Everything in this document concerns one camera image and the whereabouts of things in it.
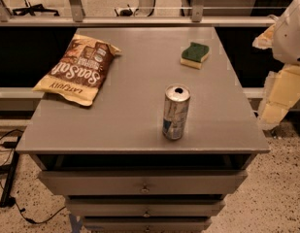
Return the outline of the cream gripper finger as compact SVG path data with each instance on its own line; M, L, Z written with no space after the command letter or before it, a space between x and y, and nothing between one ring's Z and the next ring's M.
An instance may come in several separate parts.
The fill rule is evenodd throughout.
M252 45L261 50L270 49L273 46L274 29L275 25L268 27L263 33L253 40Z
M285 64L278 73L270 72L265 80L258 107L257 124L272 130L300 100L300 66Z

